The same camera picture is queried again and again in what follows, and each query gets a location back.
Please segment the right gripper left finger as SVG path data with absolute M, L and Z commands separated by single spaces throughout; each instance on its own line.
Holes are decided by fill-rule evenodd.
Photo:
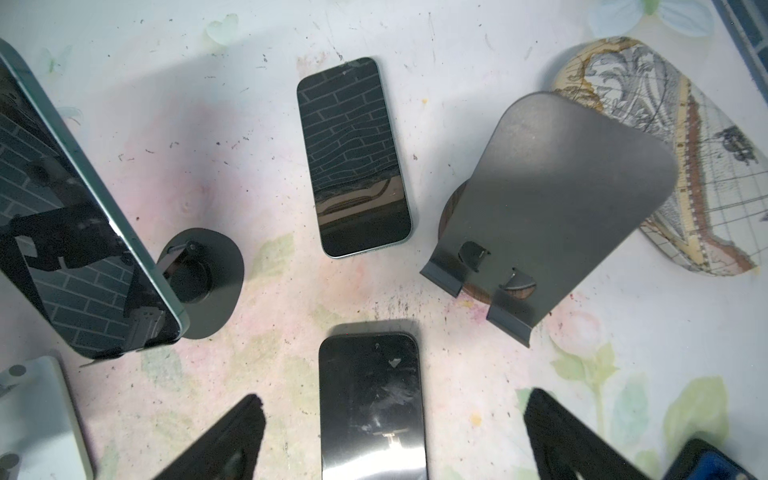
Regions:
M 265 428 L 263 403 L 248 394 L 156 479 L 253 479 Z

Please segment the white phone stand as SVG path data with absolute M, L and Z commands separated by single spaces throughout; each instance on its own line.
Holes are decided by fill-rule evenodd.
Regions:
M 69 389 L 52 356 L 1 372 L 1 477 L 94 477 Z

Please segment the black phone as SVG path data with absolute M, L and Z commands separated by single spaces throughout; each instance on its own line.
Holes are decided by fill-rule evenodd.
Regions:
M 1 269 L 91 360 L 177 342 L 189 318 L 21 55 L 1 46 Z
M 377 62 L 312 74 L 296 96 L 324 253 L 343 258 L 405 241 L 413 222 Z
M 419 348 L 405 332 L 334 335 L 319 348 L 324 479 L 428 477 Z

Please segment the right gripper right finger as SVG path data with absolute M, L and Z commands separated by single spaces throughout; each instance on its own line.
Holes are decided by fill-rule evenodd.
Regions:
M 541 479 L 646 477 L 543 389 L 532 390 L 523 419 Z

